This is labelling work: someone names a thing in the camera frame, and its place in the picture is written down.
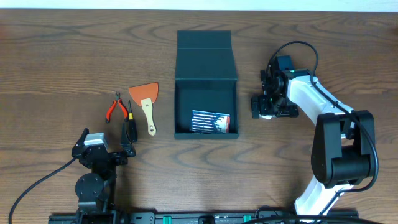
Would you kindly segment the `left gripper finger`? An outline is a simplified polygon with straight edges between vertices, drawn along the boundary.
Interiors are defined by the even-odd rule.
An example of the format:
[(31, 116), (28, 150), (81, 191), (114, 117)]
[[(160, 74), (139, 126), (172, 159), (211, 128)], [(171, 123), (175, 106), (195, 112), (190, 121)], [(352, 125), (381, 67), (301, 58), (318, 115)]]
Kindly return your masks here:
[(76, 142), (76, 147), (84, 147), (85, 146), (85, 139), (87, 135), (89, 135), (89, 129), (85, 128), (80, 136), (80, 138)]
[(128, 144), (131, 144), (131, 140), (129, 137), (128, 128), (126, 127), (126, 124), (123, 123), (121, 129), (121, 145), (128, 145)]

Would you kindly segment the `orange scraper wooden handle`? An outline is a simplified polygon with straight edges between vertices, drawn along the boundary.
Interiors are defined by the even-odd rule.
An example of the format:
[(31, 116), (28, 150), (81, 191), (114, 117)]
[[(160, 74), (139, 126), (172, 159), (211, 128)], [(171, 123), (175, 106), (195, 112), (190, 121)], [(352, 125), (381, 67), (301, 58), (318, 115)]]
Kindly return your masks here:
[(147, 131), (151, 136), (155, 136), (157, 129), (153, 119), (153, 104), (159, 94), (159, 84), (157, 82), (148, 83), (129, 88), (129, 94), (133, 101), (142, 108), (146, 120)]

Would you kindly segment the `blue screwdriver set package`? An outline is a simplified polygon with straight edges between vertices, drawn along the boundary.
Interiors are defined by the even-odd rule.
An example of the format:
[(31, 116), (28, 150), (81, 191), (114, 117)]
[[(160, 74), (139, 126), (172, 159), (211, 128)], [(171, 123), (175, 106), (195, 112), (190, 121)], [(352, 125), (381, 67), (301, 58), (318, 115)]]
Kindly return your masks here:
[(230, 123), (229, 114), (193, 110), (190, 130), (197, 133), (227, 134)]

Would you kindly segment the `small claw hammer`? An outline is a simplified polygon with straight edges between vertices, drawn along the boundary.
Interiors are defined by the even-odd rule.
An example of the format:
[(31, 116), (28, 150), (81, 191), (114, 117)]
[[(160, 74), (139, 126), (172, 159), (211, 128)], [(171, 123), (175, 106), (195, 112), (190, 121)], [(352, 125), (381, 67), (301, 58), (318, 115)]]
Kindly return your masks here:
[(272, 119), (272, 118), (276, 118), (274, 115), (259, 115), (261, 118), (263, 119)]

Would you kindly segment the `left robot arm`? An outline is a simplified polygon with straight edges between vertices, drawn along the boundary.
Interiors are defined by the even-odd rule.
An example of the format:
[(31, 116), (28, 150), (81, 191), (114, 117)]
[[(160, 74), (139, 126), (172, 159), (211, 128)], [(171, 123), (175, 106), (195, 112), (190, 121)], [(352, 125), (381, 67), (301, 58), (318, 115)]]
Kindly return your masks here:
[(72, 157), (91, 170), (75, 184), (78, 197), (77, 224), (130, 222), (129, 215), (114, 205), (116, 168), (126, 165), (128, 159), (136, 155), (125, 126), (122, 126), (120, 145), (121, 151), (109, 152), (104, 133), (91, 134), (86, 128), (73, 146)]

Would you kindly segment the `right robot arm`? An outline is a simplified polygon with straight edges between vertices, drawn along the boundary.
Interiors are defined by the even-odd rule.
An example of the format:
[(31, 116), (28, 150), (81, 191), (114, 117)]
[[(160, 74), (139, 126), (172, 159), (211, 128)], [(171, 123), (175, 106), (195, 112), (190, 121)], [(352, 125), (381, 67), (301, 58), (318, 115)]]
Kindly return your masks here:
[(261, 70), (263, 93), (251, 99), (254, 119), (296, 118), (301, 111), (315, 125), (313, 177), (294, 202), (297, 215), (327, 215), (345, 193), (365, 191), (379, 172), (374, 117), (345, 105), (309, 69), (294, 69), (288, 55), (273, 56)]

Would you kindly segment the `black yellow screwdriver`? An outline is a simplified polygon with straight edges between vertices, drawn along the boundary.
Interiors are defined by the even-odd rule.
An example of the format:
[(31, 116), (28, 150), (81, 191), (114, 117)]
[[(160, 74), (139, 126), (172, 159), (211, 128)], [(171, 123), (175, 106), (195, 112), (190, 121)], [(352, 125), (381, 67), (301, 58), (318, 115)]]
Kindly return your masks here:
[(132, 113), (132, 108), (131, 108), (131, 101), (128, 101), (128, 108), (129, 108), (129, 121), (128, 121), (128, 134), (129, 138), (132, 142), (137, 141), (137, 128), (136, 128), (136, 122), (134, 120), (134, 115)]

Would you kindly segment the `black open gift box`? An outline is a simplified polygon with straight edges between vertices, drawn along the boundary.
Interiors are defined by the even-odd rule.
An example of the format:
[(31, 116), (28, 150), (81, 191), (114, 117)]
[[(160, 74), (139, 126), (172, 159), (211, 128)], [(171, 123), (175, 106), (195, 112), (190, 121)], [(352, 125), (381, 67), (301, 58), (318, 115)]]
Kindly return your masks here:
[[(238, 74), (229, 30), (179, 30), (175, 67), (176, 140), (237, 139)], [(192, 111), (230, 115), (227, 133), (192, 131)]]

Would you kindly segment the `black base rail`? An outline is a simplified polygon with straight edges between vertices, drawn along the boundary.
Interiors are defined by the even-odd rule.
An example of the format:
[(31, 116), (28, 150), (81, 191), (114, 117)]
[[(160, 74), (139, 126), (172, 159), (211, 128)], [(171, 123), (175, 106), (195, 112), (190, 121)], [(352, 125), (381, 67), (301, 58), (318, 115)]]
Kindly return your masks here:
[(292, 212), (282, 210), (261, 210), (250, 213), (153, 213), (113, 212), (109, 215), (56, 214), (49, 216), (49, 224), (79, 223), (123, 223), (123, 224), (206, 224), (206, 223), (244, 223), (258, 218), (290, 216)]

